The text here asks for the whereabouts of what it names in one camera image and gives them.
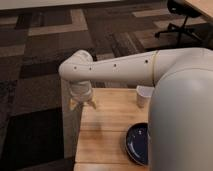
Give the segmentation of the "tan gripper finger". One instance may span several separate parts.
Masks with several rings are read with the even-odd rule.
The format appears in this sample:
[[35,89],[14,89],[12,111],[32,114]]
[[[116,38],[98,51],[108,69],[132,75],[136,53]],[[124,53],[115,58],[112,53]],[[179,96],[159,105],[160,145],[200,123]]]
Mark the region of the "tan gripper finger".
[[92,99],[90,99],[89,101],[88,101],[88,104],[90,105],[90,106],[92,106],[94,109],[96,109],[97,107],[96,107],[96,103],[95,103],[95,101],[94,100],[92,100]]
[[71,111],[73,111],[77,107],[77,105],[78,105],[77,101],[75,101],[73,99],[70,100],[70,102],[69,102],[69,108],[70,108]]

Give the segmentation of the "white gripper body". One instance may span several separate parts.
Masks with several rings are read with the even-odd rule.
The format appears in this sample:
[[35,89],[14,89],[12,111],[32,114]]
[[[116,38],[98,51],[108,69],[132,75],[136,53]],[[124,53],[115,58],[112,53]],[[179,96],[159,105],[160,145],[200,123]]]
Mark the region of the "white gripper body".
[[93,96],[92,85],[90,81],[73,83],[71,85],[71,95],[78,102],[89,101]]

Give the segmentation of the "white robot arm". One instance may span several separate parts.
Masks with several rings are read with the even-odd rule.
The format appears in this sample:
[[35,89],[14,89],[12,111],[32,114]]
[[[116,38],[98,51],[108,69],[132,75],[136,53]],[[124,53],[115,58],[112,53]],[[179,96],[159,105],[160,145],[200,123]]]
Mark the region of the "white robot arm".
[[93,81],[154,89],[148,113],[150,171],[213,171],[213,50],[178,48],[95,61],[78,50],[59,75],[80,102]]

